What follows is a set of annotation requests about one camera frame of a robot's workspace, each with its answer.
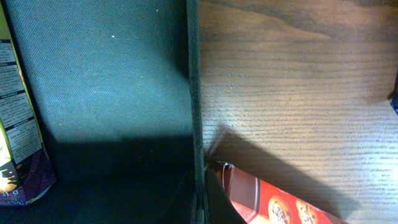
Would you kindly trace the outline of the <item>black container box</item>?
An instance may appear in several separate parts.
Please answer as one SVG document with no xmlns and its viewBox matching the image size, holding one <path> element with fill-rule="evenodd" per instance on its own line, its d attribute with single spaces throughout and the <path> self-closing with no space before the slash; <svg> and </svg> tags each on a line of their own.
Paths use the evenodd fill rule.
<svg viewBox="0 0 398 224">
<path fill-rule="evenodd" d="M 3 1 L 57 178 L 2 223 L 193 223 L 196 1 Z"/>
</svg>

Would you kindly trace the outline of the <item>red Hello Panda box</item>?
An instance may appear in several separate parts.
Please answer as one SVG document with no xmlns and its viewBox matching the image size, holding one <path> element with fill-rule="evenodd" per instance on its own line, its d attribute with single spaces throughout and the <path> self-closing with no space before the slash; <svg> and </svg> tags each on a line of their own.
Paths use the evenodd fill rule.
<svg viewBox="0 0 398 224">
<path fill-rule="evenodd" d="M 246 223 L 347 224 L 232 164 L 219 161 L 215 171 L 229 202 Z"/>
</svg>

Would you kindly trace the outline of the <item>green Pretz snack box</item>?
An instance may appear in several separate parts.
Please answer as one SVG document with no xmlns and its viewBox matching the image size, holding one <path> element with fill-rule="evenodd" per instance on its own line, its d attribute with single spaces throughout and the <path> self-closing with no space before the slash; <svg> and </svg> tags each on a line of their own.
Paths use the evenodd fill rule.
<svg viewBox="0 0 398 224">
<path fill-rule="evenodd" d="M 1 206 L 30 205 L 55 181 L 6 15 L 2 13 Z"/>
</svg>

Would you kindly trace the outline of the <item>blue Dairy Milk bar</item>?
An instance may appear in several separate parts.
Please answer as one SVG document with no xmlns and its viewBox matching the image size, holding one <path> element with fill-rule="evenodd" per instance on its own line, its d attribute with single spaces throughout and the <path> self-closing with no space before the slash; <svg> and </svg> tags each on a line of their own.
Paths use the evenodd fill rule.
<svg viewBox="0 0 398 224">
<path fill-rule="evenodd" d="M 394 89 L 393 92 L 391 93 L 391 100 L 390 104 L 393 108 L 393 110 L 398 114 L 398 91 L 397 91 L 397 86 L 398 86 L 398 74 L 396 74 L 396 80 L 394 83 Z"/>
</svg>

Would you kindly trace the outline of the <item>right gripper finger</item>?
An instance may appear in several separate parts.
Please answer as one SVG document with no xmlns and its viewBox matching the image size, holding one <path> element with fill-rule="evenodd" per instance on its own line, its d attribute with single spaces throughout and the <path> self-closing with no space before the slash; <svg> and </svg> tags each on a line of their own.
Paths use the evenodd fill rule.
<svg viewBox="0 0 398 224">
<path fill-rule="evenodd" d="M 213 169 L 206 170 L 208 213 L 211 224 L 246 224 L 233 207 Z"/>
</svg>

